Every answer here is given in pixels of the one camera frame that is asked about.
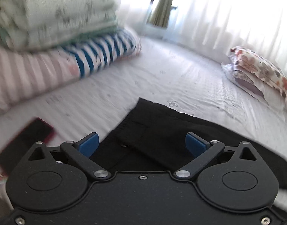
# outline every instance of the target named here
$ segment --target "black cloth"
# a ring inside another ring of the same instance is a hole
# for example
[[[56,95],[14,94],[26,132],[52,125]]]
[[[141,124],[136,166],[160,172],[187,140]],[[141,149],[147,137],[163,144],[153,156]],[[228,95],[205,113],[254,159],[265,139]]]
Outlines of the black cloth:
[[[193,160],[185,147],[188,132],[206,141],[219,140],[226,146],[249,141],[275,174],[280,188],[287,190],[287,162],[271,150],[220,125],[142,98],[101,142],[90,159],[111,173],[176,171]],[[287,213],[278,212],[287,218]]]

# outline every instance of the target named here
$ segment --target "green curtain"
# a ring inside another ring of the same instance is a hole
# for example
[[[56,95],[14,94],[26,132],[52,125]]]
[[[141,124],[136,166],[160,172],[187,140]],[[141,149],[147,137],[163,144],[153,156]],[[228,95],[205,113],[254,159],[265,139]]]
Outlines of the green curtain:
[[[148,22],[158,27],[167,28],[172,3],[173,0],[159,0]]]

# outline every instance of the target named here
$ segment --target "floral pillow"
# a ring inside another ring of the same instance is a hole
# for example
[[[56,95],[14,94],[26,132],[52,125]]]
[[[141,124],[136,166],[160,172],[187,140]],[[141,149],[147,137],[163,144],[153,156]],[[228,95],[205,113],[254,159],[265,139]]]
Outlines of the floral pillow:
[[[287,79],[272,62],[243,46],[231,48],[229,58],[233,64],[243,67],[270,87],[278,90],[287,101]]]

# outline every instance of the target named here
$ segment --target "white bed sheet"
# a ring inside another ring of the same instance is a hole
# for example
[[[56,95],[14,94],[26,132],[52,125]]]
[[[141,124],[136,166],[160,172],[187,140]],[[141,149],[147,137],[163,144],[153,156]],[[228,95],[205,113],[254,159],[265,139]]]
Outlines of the white bed sheet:
[[[0,117],[0,150],[35,116],[56,129],[52,146],[93,131],[102,140],[141,97],[220,124],[287,159],[287,113],[278,117],[212,60],[162,41],[142,44],[139,57],[13,107]],[[287,207],[287,193],[279,192],[277,202]]]

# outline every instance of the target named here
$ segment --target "smartphone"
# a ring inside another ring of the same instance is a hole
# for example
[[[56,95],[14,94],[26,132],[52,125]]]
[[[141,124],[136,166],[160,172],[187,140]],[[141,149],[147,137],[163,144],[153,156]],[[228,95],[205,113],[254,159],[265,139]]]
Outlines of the smartphone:
[[[54,128],[44,120],[32,120],[0,153],[0,167],[4,174],[11,173],[35,142],[43,141],[47,144],[54,134]]]

